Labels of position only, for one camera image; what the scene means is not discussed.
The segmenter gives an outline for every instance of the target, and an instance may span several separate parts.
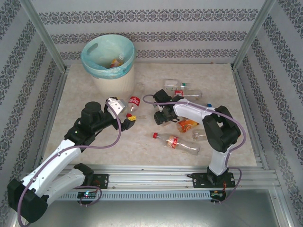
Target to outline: blue plastic bag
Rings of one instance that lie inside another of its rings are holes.
[[[113,59],[125,56],[124,64],[111,68]],[[132,41],[121,35],[102,35],[90,41],[81,53],[85,70],[96,78],[117,79],[129,72],[136,58]]]

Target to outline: beige floor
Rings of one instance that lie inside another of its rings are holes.
[[[180,79],[188,82],[193,89],[203,91],[202,103],[211,103],[213,107],[226,106],[232,116],[246,129],[246,124],[234,84],[229,64],[135,64],[136,81],[146,85],[145,94],[154,94],[163,86],[163,79]],[[97,101],[104,107],[105,100],[98,93],[90,75],[81,64],[73,64],[54,121],[44,159],[59,145],[67,130],[80,117],[81,110],[89,101]],[[153,166],[207,166],[211,160],[212,148],[207,141],[200,142],[198,156],[165,147],[152,138],[154,132],[170,133],[191,141],[191,131],[180,134],[177,126],[171,123],[158,126],[153,119],[152,105],[141,102],[137,111],[137,122],[133,128],[122,133],[120,141],[112,148],[98,150],[86,149],[72,164],[105,165],[153,165]],[[104,146],[117,137],[113,127],[104,129],[92,143]],[[250,141],[234,151],[231,166],[256,166]]]

